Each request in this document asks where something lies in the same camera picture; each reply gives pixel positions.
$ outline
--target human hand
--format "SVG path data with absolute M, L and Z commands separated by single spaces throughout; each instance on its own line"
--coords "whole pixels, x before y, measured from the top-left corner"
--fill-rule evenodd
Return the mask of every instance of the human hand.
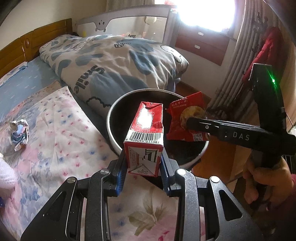
M 271 207 L 276 207 L 285 201 L 294 187 L 288 164 L 283 158 L 280 160 L 279 168 L 272 170 L 264 167 L 255 168 L 252 157 L 249 156 L 244 165 L 243 178 L 246 180 L 244 197 L 248 204 L 258 198 L 254 181 L 271 186 L 271 192 L 266 193 L 264 198 L 265 200 L 269 198 Z

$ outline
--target blue and white duvet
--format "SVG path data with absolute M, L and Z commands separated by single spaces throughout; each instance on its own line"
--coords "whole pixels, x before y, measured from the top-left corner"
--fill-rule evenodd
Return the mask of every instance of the blue and white duvet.
M 132 90 L 172 91 L 188 67 L 187 60 L 171 47 L 113 35 L 62 35 L 43 45 L 40 57 L 102 116 L 119 97 Z

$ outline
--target bright window light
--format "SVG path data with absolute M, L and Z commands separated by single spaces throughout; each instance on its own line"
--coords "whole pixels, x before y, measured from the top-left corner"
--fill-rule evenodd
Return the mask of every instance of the bright window light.
M 177 0 L 181 20 L 217 32 L 227 31 L 234 20 L 234 0 Z

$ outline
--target trash can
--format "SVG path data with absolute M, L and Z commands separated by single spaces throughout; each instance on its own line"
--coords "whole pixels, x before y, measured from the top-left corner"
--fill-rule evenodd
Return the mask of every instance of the trash can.
M 175 159 L 181 168 L 188 171 L 195 166 L 208 147 L 209 141 L 185 142 L 167 140 L 171 115 L 166 112 L 171 102 L 182 96 L 159 89 L 140 89 L 121 96 L 111 106 L 107 116 L 107 131 L 112 147 L 120 155 L 123 141 L 137 113 L 141 101 L 163 104 L 164 147 L 171 159 Z

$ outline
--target wooden cabinet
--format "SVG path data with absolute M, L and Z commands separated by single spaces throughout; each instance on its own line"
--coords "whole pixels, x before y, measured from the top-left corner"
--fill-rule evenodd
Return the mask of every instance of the wooden cabinet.
M 229 37 L 199 26 L 181 23 L 175 46 L 221 65 Z

